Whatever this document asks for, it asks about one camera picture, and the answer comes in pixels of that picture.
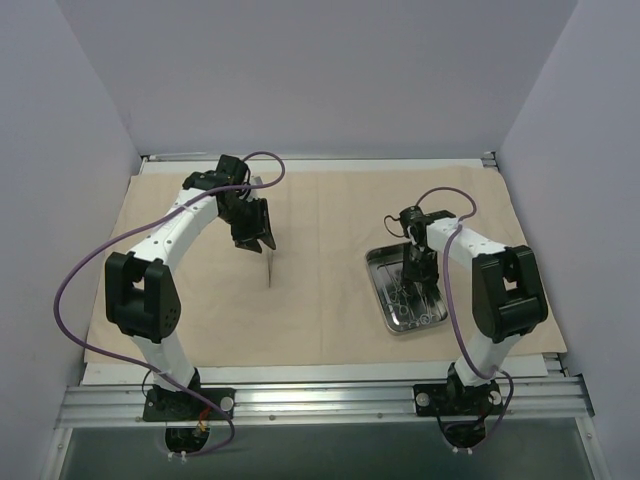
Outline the steel hemostat forceps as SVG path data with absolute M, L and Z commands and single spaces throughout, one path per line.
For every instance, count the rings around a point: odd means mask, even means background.
M 393 280 L 388 296 L 394 322 L 398 325 L 413 322 L 415 316 L 411 304 L 412 296 L 405 285 Z

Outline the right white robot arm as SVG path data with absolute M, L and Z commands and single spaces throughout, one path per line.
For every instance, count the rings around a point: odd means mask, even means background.
M 448 314 L 461 357 L 447 373 L 444 400 L 455 412 L 469 411 L 480 391 L 495 378 L 511 349 L 548 318 L 535 255 L 531 248 L 509 247 L 467 228 L 447 210 L 424 213 L 411 206 L 399 214 L 403 235 L 402 282 L 419 293 L 445 287 Z M 471 310 L 476 331 L 466 344 L 455 317 L 449 262 L 471 275 Z

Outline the steel tweezers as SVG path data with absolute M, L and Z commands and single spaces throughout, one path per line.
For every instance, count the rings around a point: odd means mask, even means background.
M 267 285 L 268 288 L 272 286 L 273 279 L 273 264 L 274 264 L 274 250 L 268 249 L 266 252 L 267 259 Z

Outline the metal instrument tray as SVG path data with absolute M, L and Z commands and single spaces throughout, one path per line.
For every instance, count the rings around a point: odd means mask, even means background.
M 434 328 L 448 319 L 437 285 L 409 285 L 402 278 L 403 244 L 375 248 L 365 255 L 369 278 L 388 330 L 406 335 Z

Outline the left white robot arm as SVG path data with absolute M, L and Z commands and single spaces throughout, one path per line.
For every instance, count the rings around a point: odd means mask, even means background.
M 179 419 L 202 405 L 199 377 L 177 334 L 181 301 L 173 274 L 194 241 L 217 219 L 230 227 L 235 247 L 255 253 L 275 249 L 263 188 L 246 160 L 223 155 L 216 167 L 184 181 L 165 216 L 127 253 L 105 261 L 106 318 L 130 337 L 150 365 L 153 390 Z

